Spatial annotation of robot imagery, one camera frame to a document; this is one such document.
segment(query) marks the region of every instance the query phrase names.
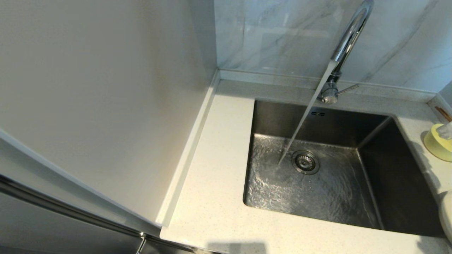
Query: sink basin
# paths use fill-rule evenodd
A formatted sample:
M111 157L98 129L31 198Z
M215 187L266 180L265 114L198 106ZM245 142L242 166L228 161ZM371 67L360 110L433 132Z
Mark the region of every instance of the sink basin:
M354 226L444 236L438 205L393 118L256 101L244 203Z

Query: yellow container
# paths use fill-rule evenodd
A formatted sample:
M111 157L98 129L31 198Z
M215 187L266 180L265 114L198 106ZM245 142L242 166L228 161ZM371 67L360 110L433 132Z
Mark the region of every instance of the yellow container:
M452 140L446 140L438 135L436 129L442 124L435 124L424 137L425 147L436 157L452 161Z

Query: white countertop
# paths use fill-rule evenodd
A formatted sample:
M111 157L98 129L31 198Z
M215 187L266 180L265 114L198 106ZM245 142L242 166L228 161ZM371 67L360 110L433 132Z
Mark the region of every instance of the white countertop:
M248 207L243 203L254 99L307 104L314 91L222 80L179 201L160 237L230 253L452 253L445 239L350 226ZM436 193L452 189L452 164L423 146L438 119L425 103L344 94L318 106L394 116Z

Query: marble backsplash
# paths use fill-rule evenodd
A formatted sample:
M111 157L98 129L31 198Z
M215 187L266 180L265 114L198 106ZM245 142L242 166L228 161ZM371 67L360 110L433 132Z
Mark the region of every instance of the marble backsplash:
M361 0L215 0L220 68L319 78ZM452 1L376 0L341 80L439 92Z

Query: water stream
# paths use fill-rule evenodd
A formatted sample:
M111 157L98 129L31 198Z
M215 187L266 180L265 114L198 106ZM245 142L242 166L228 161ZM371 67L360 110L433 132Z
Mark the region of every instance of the water stream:
M323 85L325 84L326 80L328 79L329 75L333 71L333 69L336 67L338 62L334 60L330 60L328 67L326 67L325 73L323 74L323 77L320 79L320 83L317 86L317 89L315 90L314 96L312 96L311 101L308 104L308 107L305 110L305 113L303 114L303 117L300 120L300 123L298 124L297 129L292 135L292 138L290 139L289 143L287 144L286 148L284 148L284 152L282 153L281 158L279 159L278 166L281 164L281 161L283 161L284 157L287 154L287 151L289 151L290 146L292 145L293 140L295 139L295 136L297 136L298 131L300 130L301 126L303 125L303 122L305 121L306 117L308 116L308 113L311 111L312 105L314 105L315 100L317 99L317 96L319 95L320 91L323 88Z

